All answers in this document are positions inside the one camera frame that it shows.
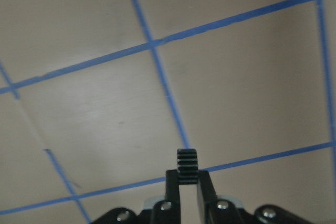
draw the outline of screw head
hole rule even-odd
[[[129,215],[130,215],[130,212],[128,212],[128,211],[121,212],[121,213],[118,214],[118,216],[117,216],[117,221],[127,220],[128,217],[129,217]]]
[[[220,200],[219,202],[217,202],[218,209],[226,209],[228,207],[229,207],[229,203],[225,200]]]
[[[161,204],[161,210],[162,211],[167,211],[172,208],[172,203],[169,201],[165,201],[164,203]]]
[[[262,215],[266,218],[274,218],[277,215],[277,213],[271,208],[265,208],[263,210]]]

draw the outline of screw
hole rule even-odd
[[[129,215],[130,215],[130,212],[128,212],[128,211],[121,212],[121,213],[118,214],[118,216],[117,216],[117,221],[127,220],[128,217],[129,217]]]
[[[217,208],[219,209],[226,209],[229,207],[229,203],[225,200],[220,200],[219,202],[217,202]]]
[[[265,208],[263,210],[262,215],[267,218],[274,218],[277,215],[277,213],[271,208]]]
[[[162,211],[167,211],[172,208],[172,203],[169,201],[165,201],[164,203],[161,204],[161,210]]]

